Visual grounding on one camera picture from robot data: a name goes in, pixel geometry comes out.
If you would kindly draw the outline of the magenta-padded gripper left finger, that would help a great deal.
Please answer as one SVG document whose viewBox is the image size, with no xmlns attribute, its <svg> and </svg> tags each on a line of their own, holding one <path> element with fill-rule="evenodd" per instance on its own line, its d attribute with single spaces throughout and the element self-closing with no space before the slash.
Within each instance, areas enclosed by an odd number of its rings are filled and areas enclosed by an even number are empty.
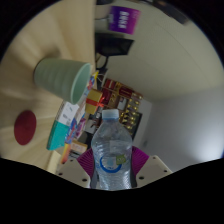
<svg viewBox="0 0 224 224">
<path fill-rule="evenodd" d="M 96 189 L 98 178 L 92 150 L 83 154 L 71 150 L 66 161 L 58 166 L 56 175 L 78 186 Z"/>
</svg>

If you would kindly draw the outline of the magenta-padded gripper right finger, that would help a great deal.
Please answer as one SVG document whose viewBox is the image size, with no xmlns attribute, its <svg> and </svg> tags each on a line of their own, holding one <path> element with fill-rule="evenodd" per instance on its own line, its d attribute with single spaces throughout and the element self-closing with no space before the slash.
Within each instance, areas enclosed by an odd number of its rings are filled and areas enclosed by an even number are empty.
<svg viewBox="0 0 224 224">
<path fill-rule="evenodd" d="M 132 147 L 131 168 L 133 188 L 146 186 L 172 173 L 158 156 L 148 156 L 137 147 Z"/>
</svg>

